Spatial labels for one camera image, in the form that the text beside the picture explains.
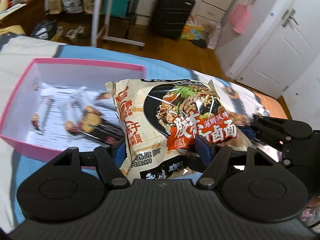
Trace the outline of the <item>colourful gift box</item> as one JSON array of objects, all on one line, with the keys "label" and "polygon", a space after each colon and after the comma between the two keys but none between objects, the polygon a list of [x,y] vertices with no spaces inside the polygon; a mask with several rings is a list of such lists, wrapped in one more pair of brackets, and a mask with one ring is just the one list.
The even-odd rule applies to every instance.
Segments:
[{"label": "colourful gift box", "polygon": [[204,31],[204,26],[193,15],[189,15],[184,28],[182,30],[180,39],[198,41]]}]

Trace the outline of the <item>instant noodle packet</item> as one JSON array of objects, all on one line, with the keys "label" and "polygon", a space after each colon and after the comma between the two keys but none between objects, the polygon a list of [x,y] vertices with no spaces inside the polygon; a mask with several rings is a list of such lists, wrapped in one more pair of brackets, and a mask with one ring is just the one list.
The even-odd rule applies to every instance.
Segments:
[{"label": "instant noodle packet", "polygon": [[236,127],[212,82],[126,79],[108,82],[125,128],[129,181],[167,179],[195,155],[195,138],[245,151],[251,142]]}]

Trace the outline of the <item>black suitcase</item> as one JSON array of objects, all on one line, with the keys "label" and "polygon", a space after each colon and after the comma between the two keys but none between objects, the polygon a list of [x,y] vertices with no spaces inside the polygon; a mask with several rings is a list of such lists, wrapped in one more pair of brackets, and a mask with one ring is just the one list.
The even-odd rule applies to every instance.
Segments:
[{"label": "black suitcase", "polygon": [[178,40],[195,0],[157,0],[149,22],[149,34]]}]

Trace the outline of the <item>pink hanging gift bag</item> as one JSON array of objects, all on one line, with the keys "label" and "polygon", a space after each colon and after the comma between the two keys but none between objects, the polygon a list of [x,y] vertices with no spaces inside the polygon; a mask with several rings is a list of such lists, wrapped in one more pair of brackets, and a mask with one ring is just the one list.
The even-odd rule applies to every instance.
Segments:
[{"label": "pink hanging gift bag", "polygon": [[241,4],[236,3],[236,5],[231,9],[228,15],[228,23],[231,25],[232,30],[238,34],[243,34],[251,22],[252,14],[249,10],[252,1]]}]

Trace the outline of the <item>wooden nightstand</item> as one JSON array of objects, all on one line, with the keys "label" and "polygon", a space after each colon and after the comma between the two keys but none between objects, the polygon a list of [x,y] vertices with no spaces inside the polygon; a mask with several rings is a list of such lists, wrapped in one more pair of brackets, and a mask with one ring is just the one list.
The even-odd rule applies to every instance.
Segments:
[{"label": "wooden nightstand", "polygon": [[25,2],[25,6],[10,13],[1,20],[1,28],[20,25],[29,36],[35,27],[45,20],[45,0],[28,0]]}]

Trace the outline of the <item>pink cardboard box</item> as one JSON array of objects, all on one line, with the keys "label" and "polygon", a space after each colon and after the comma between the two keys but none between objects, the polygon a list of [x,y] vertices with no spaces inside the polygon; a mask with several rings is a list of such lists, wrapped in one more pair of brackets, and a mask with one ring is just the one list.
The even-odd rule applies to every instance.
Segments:
[{"label": "pink cardboard box", "polygon": [[[61,151],[75,146],[91,151],[102,142],[84,135],[68,134],[63,125],[61,107],[70,94],[87,87],[92,100],[105,93],[105,83],[146,76],[141,65],[76,59],[34,59],[20,77],[8,100],[1,119],[1,138],[18,153],[40,161],[49,161]],[[55,88],[44,134],[31,124],[44,85]]]}]

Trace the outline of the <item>wooden rolling side table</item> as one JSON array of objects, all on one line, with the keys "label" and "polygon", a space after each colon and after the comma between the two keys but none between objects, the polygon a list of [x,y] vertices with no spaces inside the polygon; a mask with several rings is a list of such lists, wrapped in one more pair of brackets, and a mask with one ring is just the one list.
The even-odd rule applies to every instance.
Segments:
[{"label": "wooden rolling side table", "polygon": [[91,46],[96,47],[99,38],[105,41],[120,42],[131,44],[143,49],[145,43],[129,40],[129,28],[126,29],[125,37],[118,38],[108,34],[110,27],[110,18],[112,16],[123,18],[131,24],[136,18],[134,11],[138,0],[94,0],[93,2],[93,17],[91,29]]}]

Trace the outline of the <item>white door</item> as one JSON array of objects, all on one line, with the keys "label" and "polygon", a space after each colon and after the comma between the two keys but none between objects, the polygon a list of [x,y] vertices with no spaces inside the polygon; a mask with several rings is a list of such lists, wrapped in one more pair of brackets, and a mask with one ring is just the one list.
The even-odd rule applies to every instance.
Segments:
[{"label": "white door", "polygon": [[295,0],[289,10],[294,18],[283,20],[260,47],[236,80],[274,98],[282,96],[319,54],[319,0]]}]

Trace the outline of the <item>white snack bar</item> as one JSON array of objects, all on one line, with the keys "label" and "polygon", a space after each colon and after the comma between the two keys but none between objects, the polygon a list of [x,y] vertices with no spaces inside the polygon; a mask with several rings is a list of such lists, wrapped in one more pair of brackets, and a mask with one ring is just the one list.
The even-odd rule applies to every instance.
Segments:
[{"label": "white snack bar", "polygon": [[40,94],[37,109],[31,119],[33,129],[39,134],[44,134],[48,114],[54,101],[55,92],[55,88],[49,85],[44,85]]},{"label": "white snack bar", "polygon": [[99,110],[93,107],[87,87],[80,87],[72,92],[61,107],[61,111],[64,128],[71,136],[77,136],[81,133],[81,124],[87,114],[102,115]]}]

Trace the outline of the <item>teal shopping bag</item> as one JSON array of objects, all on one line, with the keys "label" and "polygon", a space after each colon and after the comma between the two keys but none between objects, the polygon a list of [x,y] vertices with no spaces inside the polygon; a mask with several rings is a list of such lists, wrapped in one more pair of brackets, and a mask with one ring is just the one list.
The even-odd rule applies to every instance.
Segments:
[{"label": "teal shopping bag", "polygon": [[112,0],[111,16],[118,18],[129,18],[129,3],[131,0]]}]

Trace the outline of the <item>black cracker packet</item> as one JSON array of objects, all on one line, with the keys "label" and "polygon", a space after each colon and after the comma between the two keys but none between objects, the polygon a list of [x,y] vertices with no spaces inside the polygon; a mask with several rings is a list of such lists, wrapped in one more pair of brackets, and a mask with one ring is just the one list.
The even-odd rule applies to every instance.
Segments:
[{"label": "black cracker packet", "polygon": [[87,90],[77,95],[82,110],[78,128],[84,135],[109,145],[124,137],[110,94],[100,93],[92,100]]}]

